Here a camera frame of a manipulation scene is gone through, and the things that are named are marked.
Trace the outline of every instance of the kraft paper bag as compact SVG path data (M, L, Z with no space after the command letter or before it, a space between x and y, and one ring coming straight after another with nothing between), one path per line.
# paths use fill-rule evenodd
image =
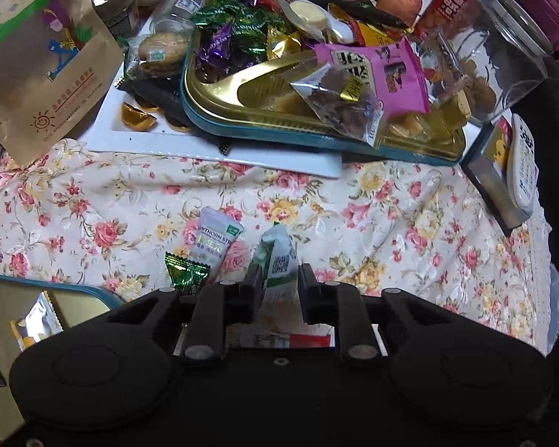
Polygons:
M0 0L0 142L16 164L64 137L121 62L91 0Z

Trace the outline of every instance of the floral tablecloth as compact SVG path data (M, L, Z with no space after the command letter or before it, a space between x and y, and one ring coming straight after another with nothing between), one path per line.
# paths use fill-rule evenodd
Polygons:
M25 172L1 163L0 274L131 300L169 284L164 252L186 256L203 206L245 228L224 278L242 279L261 234L281 222L319 280L370 295L397 286L546 351L543 209L506 239L459 167L348 164L331 180L62 140Z

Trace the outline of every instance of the green and white packet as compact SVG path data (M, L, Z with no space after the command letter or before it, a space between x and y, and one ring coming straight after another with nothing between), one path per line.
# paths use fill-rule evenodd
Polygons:
M267 230L255 251L251 265L263 270L265 301L289 300L296 292L298 258L286 228L277 223Z

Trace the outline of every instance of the white remote control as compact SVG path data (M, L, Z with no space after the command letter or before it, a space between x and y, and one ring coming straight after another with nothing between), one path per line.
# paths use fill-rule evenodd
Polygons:
M512 116L513 138L507 158L507 189L511 200L526 213L532 213L537 188L534 139L524 120Z

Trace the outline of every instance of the red can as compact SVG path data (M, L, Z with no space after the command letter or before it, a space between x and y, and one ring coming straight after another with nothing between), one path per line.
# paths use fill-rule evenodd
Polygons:
M424 40L432 29L452 21L467 2L468 0L432 0L416 23L414 34Z

